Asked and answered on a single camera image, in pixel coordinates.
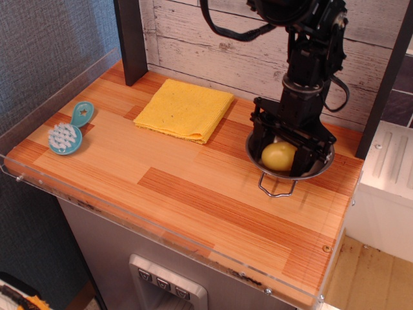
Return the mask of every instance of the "screw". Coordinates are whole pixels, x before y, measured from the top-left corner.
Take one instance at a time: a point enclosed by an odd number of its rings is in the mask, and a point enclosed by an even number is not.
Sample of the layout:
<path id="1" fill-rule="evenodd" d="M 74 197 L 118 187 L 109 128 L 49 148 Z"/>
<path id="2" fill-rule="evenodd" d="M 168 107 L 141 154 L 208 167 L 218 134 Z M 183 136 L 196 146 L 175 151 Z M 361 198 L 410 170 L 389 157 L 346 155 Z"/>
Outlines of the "screw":
<path id="1" fill-rule="evenodd" d="M 331 252 L 331 246 L 329 246 L 329 245 L 323 245 L 323 251 L 325 251 L 326 253 Z"/>

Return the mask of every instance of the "stainless steel bowl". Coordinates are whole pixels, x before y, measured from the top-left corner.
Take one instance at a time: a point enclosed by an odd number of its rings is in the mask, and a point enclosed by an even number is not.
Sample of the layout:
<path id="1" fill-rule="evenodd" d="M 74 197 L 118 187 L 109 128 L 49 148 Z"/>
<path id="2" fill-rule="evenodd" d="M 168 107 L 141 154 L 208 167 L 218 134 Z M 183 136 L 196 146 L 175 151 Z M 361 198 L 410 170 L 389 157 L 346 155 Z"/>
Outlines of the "stainless steel bowl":
<path id="1" fill-rule="evenodd" d="M 252 163 L 253 163 L 259 170 L 262 171 L 261 177 L 260 177 L 260 179 L 259 179 L 259 181 L 258 181 L 258 187 L 259 187 L 262 191 L 264 191 L 265 194 L 267 194 L 268 196 L 273 197 L 273 198 L 291 196 L 292 193 L 294 192 L 294 188 L 296 187 L 297 182 L 298 182 L 299 180 L 306 180 L 306 179 L 313 178 L 313 177 L 315 177 L 315 176 L 320 175 L 321 173 L 325 172 L 325 171 L 331 166 L 331 164 L 332 164 L 332 162 L 333 162 L 333 160 L 334 160 L 334 154 L 335 154 L 335 152 L 334 152 L 334 146 L 331 145 L 331 147 L 330 147 L 330 153 L 331 153 L 331 155 L 330 155 L 330 157 L 329 157 L 329 159 L 328 159 L 327 162 L 324 163 L 324 162 L 322 162 L 322 161 L 317 160 L 317 161 L 315 162 L 315 164 L 313 165 L 313 167 L 310 169 L 310 171 L 304 173 L 304 174 L 301 175 L 301 176 L 289 176 L 289 175 L 288 175 L 288 171 L 287 171 L 287 172 L 284 172 L 284 171 L 275 171 L 275 170 L 268 169 L 266 166 L 263 165 L 263 163 L 262 163 L 261 160 L 256 161 L 256 160 L 252 157 L 251 151 L 250 151 L 250 148 L 249 148 L 249 141 L 250 141 L 251 136 L 252 136 L 252 132 L 248 135 L 247 141 L 246 141 L 246 143 L 245 143 L 245 148 L 246 148 L 246 150 L 247 150 L 247 155 L 248 155 L 248 157 L 250 158 L 250 160 L 252 161 Z M 262 182 L 263 182 L 264 176 L 265 176 L 266 174 L 269 174 L 269 175 L 274 176 L 274 177 L 276 177 L 276 178 L 292 180 L 292 186 L 291 186 L 290 192 L 288 192 L 288 193 L 286 193 L 286 194 L 272 194 L 271 192 L 269 192 L 266 188 L 264 188 L 264 186 L 262 186 Z"/>

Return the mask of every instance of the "white wooden wall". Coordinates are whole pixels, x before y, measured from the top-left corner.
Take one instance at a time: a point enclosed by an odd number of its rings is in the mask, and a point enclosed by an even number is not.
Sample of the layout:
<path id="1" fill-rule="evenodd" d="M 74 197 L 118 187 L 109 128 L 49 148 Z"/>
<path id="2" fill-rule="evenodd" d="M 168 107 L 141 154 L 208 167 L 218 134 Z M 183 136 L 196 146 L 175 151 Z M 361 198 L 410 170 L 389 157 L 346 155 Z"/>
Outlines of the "white wooden wall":
<path id="1" fill-rule="evenodd" d="M 216 25 L 244 32 L 264 24 L 246 0 L 209 3 Z M 350 102 L 335 114 L 325 110 L 322 121 L 364 129 L 407 5 L 408 0 L 347 0 L 347 58 L 337 76 L 349 86 Z M 227 39 L 211 31 L 197 0 L 141 0 L 141 15 L 150 70 L 251 100 L 280 98 L 288 68 L 284 28 L 249 43 Z M 344 98 L 333 85 L 327 103 L 337 107 Z"/>

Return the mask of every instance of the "bowl handle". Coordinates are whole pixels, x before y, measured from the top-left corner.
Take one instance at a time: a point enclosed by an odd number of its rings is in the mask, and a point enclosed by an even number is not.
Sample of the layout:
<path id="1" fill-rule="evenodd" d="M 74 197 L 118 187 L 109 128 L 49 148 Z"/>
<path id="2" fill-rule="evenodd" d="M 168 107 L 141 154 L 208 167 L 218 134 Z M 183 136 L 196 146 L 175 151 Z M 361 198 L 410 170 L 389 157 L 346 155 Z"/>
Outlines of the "bowl handle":
<path id="1" fill-rule="evenodd" d="M 262 190 L 265 192 L 265 194 L 269 195 L 269 196 L 272 197 L 272 198 L 289 197 L 289 196 L 291 196 L 291 195 L 292 195 L 292 192 L 294 191 L 294 188 L 296 187 L 297 182 L 298 182 L 297 180 L 294 180 L 294 181 L 293 181 L 293 183 L 292 183 L 292 185 L 291 185 L 290 192 L 289 192 L 288 194 L 277 194 L 277 195 L 275 195 L 275 194 L 271 194 L 270 192 L 268 192 L 268 191 L 264 188 L 264 186 L 262 186 L 262 182 L 263 182 L 263 179 L 264 179 L 264 175 L 266 175 L 265 172 L 263 172 L 263 173 L 261 174 L 261 177 L 260 177 L 259 182 L 258 182 L 258 187 L 259 187 L 260 189 L 262 189 Z"/>

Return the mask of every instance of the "white appliance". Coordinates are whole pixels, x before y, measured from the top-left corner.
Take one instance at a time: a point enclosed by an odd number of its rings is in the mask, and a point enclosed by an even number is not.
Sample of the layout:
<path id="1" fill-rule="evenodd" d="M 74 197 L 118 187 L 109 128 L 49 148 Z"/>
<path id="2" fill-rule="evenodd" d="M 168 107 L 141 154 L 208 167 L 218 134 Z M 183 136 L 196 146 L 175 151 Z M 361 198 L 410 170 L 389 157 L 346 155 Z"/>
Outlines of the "white appliance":
<path id="1" fill-rule="evenodd" d="M 413 129 L 380 122 L 345 228 L 347 236 L 413 262 Z"/>

